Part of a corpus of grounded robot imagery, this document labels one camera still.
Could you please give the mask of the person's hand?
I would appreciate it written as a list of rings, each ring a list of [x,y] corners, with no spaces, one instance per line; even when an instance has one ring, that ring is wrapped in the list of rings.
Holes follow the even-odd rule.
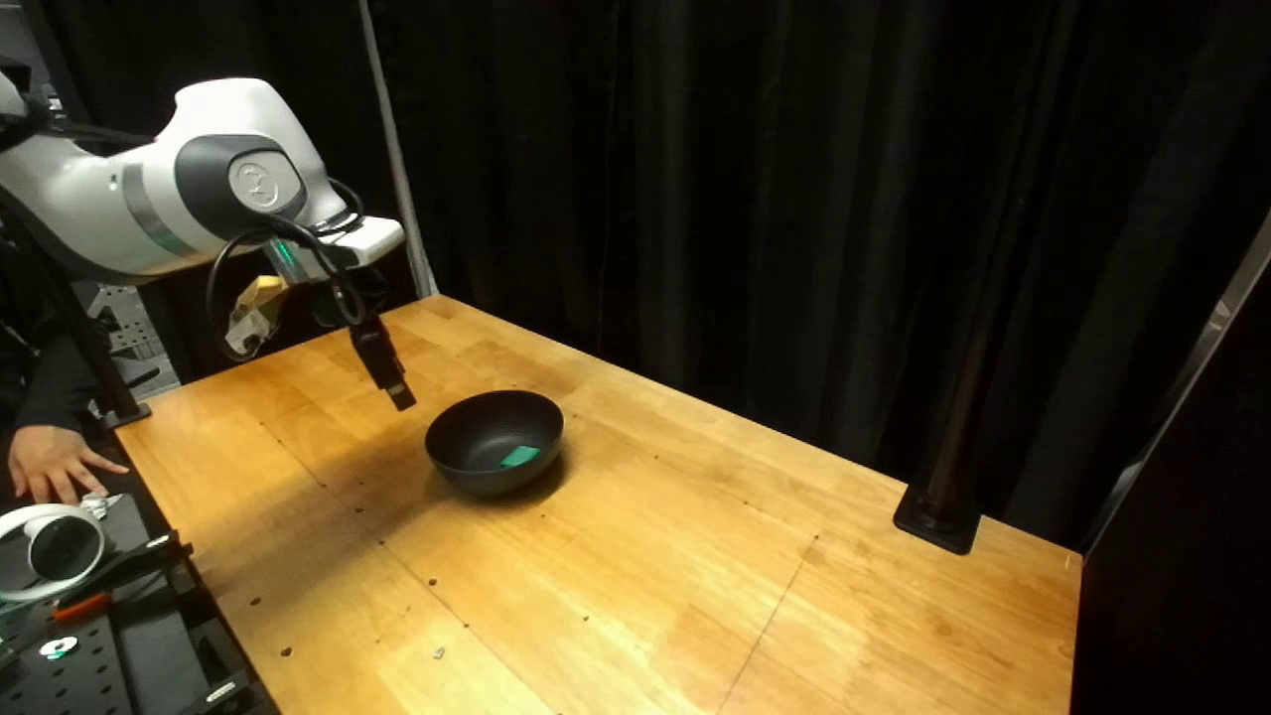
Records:
[[[95,453],[77,430],[20,424],[7,442],[14,494],[36,504],[77,504],[105,490],[105,475],[125,475],[125,466]]]

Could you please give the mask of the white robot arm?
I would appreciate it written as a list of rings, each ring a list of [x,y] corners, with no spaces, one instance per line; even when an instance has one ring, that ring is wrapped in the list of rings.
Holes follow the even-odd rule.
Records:
[[[350,275],[404,242],[342,188],[289,105],[251,75],[174,91],[163,130],[126,151],[89,151],[0,75],[6,208],[68,270],[144,282],[263,246],[289,282],[328,282],[350,340],[399,410],[415,406],[404,365]]]

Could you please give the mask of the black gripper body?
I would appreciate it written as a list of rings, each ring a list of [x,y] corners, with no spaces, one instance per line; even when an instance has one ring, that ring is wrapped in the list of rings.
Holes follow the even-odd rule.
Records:
[[[367,302],[328,246],[272,238],[263,246],[272,270],[251,279],[226,311],[226,351],[256,357],[284,331],[284,302],[300,285],[328,285],[342,320],[362,320]]]

